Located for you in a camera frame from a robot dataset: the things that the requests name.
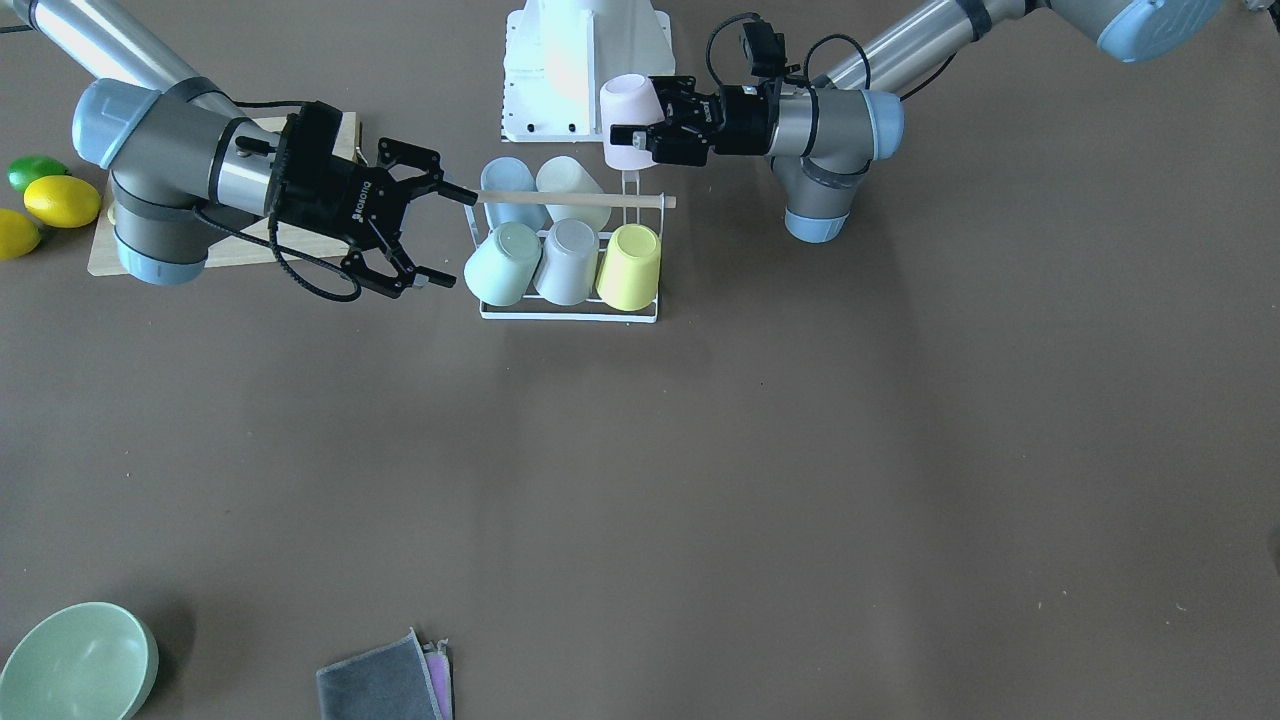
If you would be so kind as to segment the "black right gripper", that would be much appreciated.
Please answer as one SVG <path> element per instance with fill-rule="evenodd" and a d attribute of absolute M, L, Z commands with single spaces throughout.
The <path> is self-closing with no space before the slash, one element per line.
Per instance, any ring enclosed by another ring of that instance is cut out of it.
<path fill-rule="evenodd" d="M 401 246 L 408 202 L 435 193 L 465 206 L 477 192 L 445 178 L 438 151 L 396 138 L 380 138 L 378 164 L 360 165 L 333 152 L 342 113 L 325 102 L 305 102 L 288 115 L 271 160 L 268 210 L 282 223 L 340 240 L 351 246 L 340 269 L 361 290 L 398 299 L 430 284 L 453 288 L 457 277 L 415 264 Z M 416 176 L 394 179 L 407 167 Z M 381 255 L 390 270 L 369 259 Z"/>

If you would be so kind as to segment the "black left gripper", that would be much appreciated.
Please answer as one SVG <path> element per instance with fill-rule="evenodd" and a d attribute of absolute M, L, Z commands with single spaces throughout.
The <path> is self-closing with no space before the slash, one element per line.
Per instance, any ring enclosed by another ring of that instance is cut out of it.
<path fill-rule="evenodd" d="M 699 94 L 694 76 L 650 76 L 663 117 L 680 124 L 611 126 L 612 147 L 646 154 L 655 164 L 704 167 L 710 152 L 763 156 L 773 138 L 771 100 L 759 86 L 722 85 Z"/>

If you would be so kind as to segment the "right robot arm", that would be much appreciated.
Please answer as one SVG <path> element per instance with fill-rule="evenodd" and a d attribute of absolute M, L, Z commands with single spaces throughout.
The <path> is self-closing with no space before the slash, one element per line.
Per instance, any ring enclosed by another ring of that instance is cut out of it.
<path fill-rule="evenodd" d="M 237 237 L 333 302 L 454 284 L 401 243 L 413 200 L 477 200 L 447 179 L 436 151 L 381 138 L 374 164 L 337 156 L 342 113 L 320 101 L 292 101 L 283 128 L 264 129 L 115 1 L 14 1 L 12 10 L 93 76 L 72 142 L 109 174 L 116 255 L 134 278 L 189 282 L 215 243 Z"/>

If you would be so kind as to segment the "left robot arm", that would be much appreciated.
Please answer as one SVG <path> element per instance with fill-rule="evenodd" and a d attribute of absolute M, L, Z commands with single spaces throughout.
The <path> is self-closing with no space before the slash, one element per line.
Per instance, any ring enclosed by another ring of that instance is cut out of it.
<path fill-rule="evenodd" d="M 1038 1 L 928 1 L 829 70 L 791 65 L 781 33 L 755 14 L 742 24 L 754 85 L 700 94 L 690 76 L 652 78 L 660 119 L 608 124 L 608 141 L 659 164 L 703 167 L 710 152 L 767 158 L 782 186 L 785 224 L 824 243 L 844 228 L 870 167 L 902 142 L 902 101 L 960 49 Z"/>

